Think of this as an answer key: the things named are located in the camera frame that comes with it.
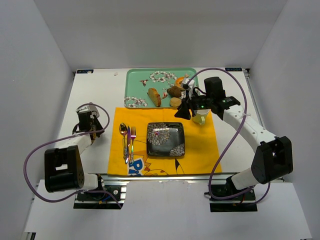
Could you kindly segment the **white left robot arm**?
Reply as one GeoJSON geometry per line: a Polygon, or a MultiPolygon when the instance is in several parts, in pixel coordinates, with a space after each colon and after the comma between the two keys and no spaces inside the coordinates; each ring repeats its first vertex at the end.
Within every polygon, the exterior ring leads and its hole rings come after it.
{"type": "Polygon", "coordinates": [[[67,190],[98,190],[97,174],[85,173],[81,154],[101,133],[77,135],[44,153],[45,188],[49,193],[67,190]]]}

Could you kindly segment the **black floral square plate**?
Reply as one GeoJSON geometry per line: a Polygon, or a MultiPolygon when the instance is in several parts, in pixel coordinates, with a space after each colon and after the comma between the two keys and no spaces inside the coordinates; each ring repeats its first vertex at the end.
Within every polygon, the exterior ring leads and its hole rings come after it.
{"type": "Polygon", "coordinates": [[[150,122],[146,131],[146,153],[151,157],[183,157],[185,132],[181,122],[150,122]]]}

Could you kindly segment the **small round muffin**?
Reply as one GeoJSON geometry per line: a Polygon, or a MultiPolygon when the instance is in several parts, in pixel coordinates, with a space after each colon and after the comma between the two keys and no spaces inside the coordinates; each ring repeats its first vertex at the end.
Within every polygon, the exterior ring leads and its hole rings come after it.
{"type": "Polygon", "coordinates": [[[170,106],[173,108],[179,107],[181,103],[182,103],[182,100],[178,97],[172,97],[169,102],[170,106]]]}

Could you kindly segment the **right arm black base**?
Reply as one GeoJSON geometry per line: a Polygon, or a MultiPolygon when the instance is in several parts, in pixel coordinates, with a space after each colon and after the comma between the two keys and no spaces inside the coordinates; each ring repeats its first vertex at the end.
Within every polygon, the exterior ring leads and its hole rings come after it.
{"type": "Polygon", "coordinates": [[[211,213],[244,213],[257,212],[256,195],[253,188],[248,190],[237,190],[227,180],[225,184],[213,183],[210,192],[205,192],[204,196],[209,199],[211,213]]]}

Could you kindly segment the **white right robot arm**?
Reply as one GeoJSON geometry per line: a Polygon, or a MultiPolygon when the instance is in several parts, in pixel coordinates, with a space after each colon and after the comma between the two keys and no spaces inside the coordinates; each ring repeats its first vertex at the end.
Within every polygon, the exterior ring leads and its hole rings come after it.
{"type": "Polygon", "coordinates": [[[185,97],[174,116],[190,120],[200,110],[211,110],[250,145],[254,152],[252,164],[227,180],[229,188],[242,191],[293,172],[292,142],[288,137],[269,132],[245,112],[235,97],[226,96],[219,77],[205,79],[204,86],[202,92],[193,80],[184,78],[181,87],[186,91],[185,97]]]}

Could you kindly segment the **sliced loaf cake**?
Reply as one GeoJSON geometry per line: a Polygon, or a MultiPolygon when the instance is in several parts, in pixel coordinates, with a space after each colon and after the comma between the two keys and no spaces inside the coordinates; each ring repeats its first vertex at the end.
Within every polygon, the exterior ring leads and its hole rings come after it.
{"type": "Polygon", "coordinates": [[[162,104],[162,99],[160,94],[158,93],[158,91],[155,88],[149,88],[148,92],[147,92],[150,100],[153,102],[153,104],[156,107],[160,107],[162,104]]]}

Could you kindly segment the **yellow green mug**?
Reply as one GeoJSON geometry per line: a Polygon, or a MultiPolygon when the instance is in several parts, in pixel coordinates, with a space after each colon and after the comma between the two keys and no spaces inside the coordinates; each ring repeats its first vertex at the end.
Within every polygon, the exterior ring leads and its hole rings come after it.
{"type": "Polygon", "coordinates": [[[211,111],[209,109],[199,109],[196,111],[196,114],[194,117],[192,117],[193,122],[204,125],[206,122],[206,117],[211,111]]]}

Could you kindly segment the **aluminium front rail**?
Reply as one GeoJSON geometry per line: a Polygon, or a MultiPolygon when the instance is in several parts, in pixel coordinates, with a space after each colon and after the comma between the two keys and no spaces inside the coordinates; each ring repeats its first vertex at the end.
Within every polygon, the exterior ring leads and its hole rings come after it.
{"type": "MultiPolygon", "coordinates": [[[[168,182],[168,181],[186,181],[188,183],[211,183],[211,184],[225,184],[227,180],[231,178],[231,175],[229,174],[217,174],[213,177],[210,177],[209,175],[164,175],[164,174],[156,174],[153,173],[151,175],[130,175],[130,176],[116,176],[116,175],[108,175],[110,177],[116,178],[117,180],[123,181],[123,182],[134,182],[134,181],[146,181],[146,182],[168,182]]],[[[98,193],[99,191],[95,190],[67,190],[71,191],[70,194],[71,197],[76,197],[77,194],[83,194],[83,193],[98,193]]]]}

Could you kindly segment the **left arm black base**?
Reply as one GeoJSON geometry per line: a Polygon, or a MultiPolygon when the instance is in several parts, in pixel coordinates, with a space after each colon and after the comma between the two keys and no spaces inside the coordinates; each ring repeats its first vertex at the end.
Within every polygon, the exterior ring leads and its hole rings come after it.
{"type": "Polygon", "coordinates": [[[74,209],[82,210],[120,210],[126,199],[127,181],[108,175],[98,175],[98,188],[75,196],[74,209]]]}

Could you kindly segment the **blue label corner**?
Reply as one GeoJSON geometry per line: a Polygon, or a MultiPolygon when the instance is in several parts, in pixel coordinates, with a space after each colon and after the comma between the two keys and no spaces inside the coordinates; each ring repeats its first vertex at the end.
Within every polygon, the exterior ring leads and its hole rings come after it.
{"type": "Polygon", "coordinates": [[[225,71],[227,72],[242,72],[243,69],[241,67],[225,67],[225,71]]]}
{"type": "Polygon", "coordinates": [[[93,72],[93,69],[78,69],[76,74],[92,74],[93,72]]]}

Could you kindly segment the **brown croissant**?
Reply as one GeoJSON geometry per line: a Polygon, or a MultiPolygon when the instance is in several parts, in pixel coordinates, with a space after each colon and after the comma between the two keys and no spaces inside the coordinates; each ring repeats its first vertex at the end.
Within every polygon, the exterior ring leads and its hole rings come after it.
{"type": "Polygon", "coordinates": [[[166,91],[173,98],[180,98],[182,96],[182,91],[177,86],[172,86],[168,88],[166,91]]]}

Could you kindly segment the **blue label right corner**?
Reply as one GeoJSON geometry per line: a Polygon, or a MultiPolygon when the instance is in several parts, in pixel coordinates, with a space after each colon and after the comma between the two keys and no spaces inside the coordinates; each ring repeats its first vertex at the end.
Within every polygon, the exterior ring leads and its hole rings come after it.
{"type": "Polygon", "coordinates": [[[225,71],[227,72],[242,72],[243,69],[241,67],[225,67],[225,71]]]}

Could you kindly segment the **blue label left corner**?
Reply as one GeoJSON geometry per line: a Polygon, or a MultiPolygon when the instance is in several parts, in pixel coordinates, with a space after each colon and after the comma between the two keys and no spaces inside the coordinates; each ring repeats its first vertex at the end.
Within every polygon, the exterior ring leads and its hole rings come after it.
{"type": "Polygon", "coordinates": [[[93,72],[93,69],[78,69],[76,74],[92,74],[93,72]]]}

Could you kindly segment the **yellow cartoon placemat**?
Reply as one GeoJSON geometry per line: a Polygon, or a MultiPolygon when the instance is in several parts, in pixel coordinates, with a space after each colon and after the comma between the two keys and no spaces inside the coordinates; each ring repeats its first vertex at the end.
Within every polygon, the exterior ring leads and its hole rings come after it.
{"type": "Polygon", "coordinates": [[[211,114],[200,125],[174,116],[175,109],[115,109],[107,173],[120,176],[211,173],[219,150],[211,114]],[[133,162],[124,160],[120,124],[135,127],[133,162]]]}

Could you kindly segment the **wooden handled metal spatula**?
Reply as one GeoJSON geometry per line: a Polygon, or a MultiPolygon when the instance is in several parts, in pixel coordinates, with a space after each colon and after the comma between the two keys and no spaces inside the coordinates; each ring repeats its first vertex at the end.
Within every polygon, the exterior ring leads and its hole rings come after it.
{"type": "Polygon", "coordinates": [[[90,102],[88,106],[89,106],[90,111],[92,112],[92,114],[94,116],[96,116],[97,118],[99,118],[100,114],[99,114],[99,111],[98,111],[97,107],[95,105],[93,105],[92,102],[90,102]]]}

